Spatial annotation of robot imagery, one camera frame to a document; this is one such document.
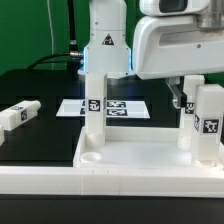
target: black tabletop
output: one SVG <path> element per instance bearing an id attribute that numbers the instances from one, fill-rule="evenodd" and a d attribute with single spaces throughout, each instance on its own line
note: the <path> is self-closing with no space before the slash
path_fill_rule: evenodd
<path id="1" fill-rule="evenodd" d="M 56 118 L 63 99 L 84 99 L 84 83 L 64 71 L 14 70 L 0 77 L 0 110 L 39 100 L 38 117 L 5 132 L 0 165 L 72 166 L 83 118 Z M 144 100 L 151 119 L 107 119 L 107 125 L 178 127 L 179 111 L 164 80 L 108 86 L 108 99 Z M 0 195 L 0 223 L 159 224 L 224 221 L 224 200 L 209 198 Z"/>

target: green backdrop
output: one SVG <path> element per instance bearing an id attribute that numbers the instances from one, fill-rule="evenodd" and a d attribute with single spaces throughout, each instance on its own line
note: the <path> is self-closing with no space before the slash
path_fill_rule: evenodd
<path id="1" fill-rule="evenodd" d="M 139 0 L 127 3 L 127 44 L 131 47 L 134 28 L 142 17 Z M 67 0 L 50 0 L 55 52 L 68 52 L 69 28 Z M 80 50 L 89 40 L 89 0 L 74 0 L 77 41 Z M 0 75 L 7 70 L 26 68 L 51 54 L 51 33 L 46 0 L 1 0 L 0 2 Z M 65 69 L 64 65 L 55 66 Z M 223 79 L 223 74 L 212 76 Z"/>

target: white pillar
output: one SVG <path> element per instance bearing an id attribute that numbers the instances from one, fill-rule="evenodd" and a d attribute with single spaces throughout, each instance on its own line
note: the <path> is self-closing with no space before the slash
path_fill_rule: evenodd
<path id="1" fill-rule="evenodd" d="M 224 89 L 216 84 L 199 86 L 192 131 L 193 162 L 218 159 L 224 112 Z"/>
<path id="2" fill-rule="evenodd" d="M 183 91 L 187 95 L 187 105 L 181 109 L 178 148 L 190 150 L 194 118 L 195 94 L 198 85 L 205 82 L 203 75 L 189 75 L 184 78 Z"/>
<path id="3" fill-rule="evenodd" d="M 86 144 L 101 147 L 105 143 L 107 75 L 88 73 L 85 84 L 86 94 Z"/>

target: white plastic base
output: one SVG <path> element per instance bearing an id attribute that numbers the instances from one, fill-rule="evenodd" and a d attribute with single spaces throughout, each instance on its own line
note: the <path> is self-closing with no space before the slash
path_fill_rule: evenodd
<path id="1" fill-rule="evenodd" d="M 0 167 L 0 194 L 224 198 L 223 145 L 216 167 L 195 166 L 176 147 L 178 132 L 107 127 L 105 146 L 90 149 L 83 128 L 73 168 Z"/>

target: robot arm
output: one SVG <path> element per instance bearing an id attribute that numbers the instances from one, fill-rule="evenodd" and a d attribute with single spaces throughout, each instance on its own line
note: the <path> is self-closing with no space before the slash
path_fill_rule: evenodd
<path id="1" fill-rule="evenodd" d="M 224 1 L 164 2 L 140 1 L 142 12 L 150 16 L 140 20 L 135 30 L 133 66 L 138 76 L 153 79 L 224 71 Z"/>

